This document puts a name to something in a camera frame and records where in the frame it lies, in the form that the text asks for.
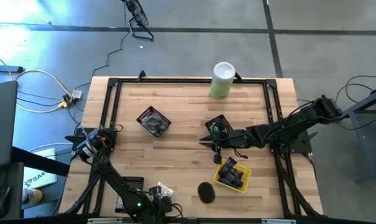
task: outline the butcher block tabletop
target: butcher block tabletop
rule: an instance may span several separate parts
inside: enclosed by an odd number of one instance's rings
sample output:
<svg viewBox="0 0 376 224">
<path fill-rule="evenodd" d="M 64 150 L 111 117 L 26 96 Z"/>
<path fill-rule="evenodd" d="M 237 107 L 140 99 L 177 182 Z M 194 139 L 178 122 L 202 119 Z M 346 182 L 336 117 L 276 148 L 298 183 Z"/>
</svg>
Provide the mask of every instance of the butcher block tabletop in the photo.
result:
<svg viewBox="0 0 376 224">
<path fill-rule="evenodd" d="M 99 126 L 109 78 L 117 77 L 92 78 L 83 127 Z M 293 81 L 290 78 L 277 78 L 276 82 L 282 113 L 287 116 L 298 106 Z M 224 159 L 232 157 L 241 166 L 251 169 L 248 189 L 243 194 L 213 181 L 217 168 L 213 163 L 215 153 L 198 143 L 200 138 L 209 134 L 205 123 L 220 114 L 226 117 L 233 129 L 268 124 L 262 86 L 233 84 L 228 97 L 223 100 L 213 99 L 209 91 L 209 83 L 123 83 L 116 124 L 123 125 L 124 130 L 117 134 L 115 150 L 110 156 L 113 167 L 121 176 L 144 177 L 144 190 L 156 186 L 158 182 L 174 190 L 172 202 L 182 206 L 184 217 L 283 217 L 275 159 L 268 146 L 263 149 L 240 149 L 239 153 L 247 155 L 248 159 L 237 157 L 232 149 L 222 149 Z M 269 92 L 274 109 L 272 91 Z M 160 138 L 155 138 L 136 121 L 149 106 L 172 122 Z M 313 208 L 322 213 L 311 163 L 300 154 L 292 154 L 291 160 L 298 189 Z M 59 212 L 70 208 L 80 196 L 87 186 L 89 173 L 90 166 L 80 159 L 72 161 Z M 197 188 L 202 182 L 213 185 L 216 195 L 213 203 L 200 201 Z M 96 192 L 97 187 L 93 190 L 90 211 L 95 204 Z M 287 190 L 286 194 L 293 211 L 290 191 Z M 126 216 L 115 213 L 116 198 L 116 192 L 105 184 L 100 212 L 102 217 Z M 178 212 L 174 209 L 166 215 L 174 216 Z"/>
</svg>

